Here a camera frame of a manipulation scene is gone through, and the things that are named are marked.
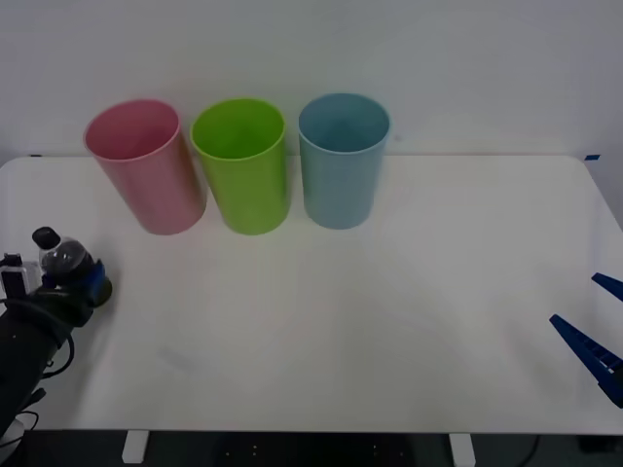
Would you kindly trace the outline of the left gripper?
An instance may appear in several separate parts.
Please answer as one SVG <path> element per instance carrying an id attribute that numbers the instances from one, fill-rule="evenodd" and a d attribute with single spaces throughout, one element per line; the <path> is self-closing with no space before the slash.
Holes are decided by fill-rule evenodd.
<path id="1" fill-rule="evenodd" d="M 92 318 L 93 307 L 106 303 L 105 266 L 97 260 L 86 278 L 86 296 L 71 289 L 55 288 L 55 280 L 42 276 L 42 287 L 29 295 L 36 305 L 60 319 L 66 325 L 81 328 Z"/>

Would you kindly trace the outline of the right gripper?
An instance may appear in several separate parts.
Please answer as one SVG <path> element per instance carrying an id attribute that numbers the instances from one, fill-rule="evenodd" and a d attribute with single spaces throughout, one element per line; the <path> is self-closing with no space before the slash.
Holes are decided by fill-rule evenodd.
<path id="1" fill-rule="evenodd" d="M 591 280 L 620 302 L 623 301 L 621 280 L 602 273 L 595 273 Z M 616 407 L 622 408 L 622 359 L 570 325 L 558 314 L 554 314 L 549 321 L 591 374 L 605 374 L 598 382 L 598 386 Z"/>

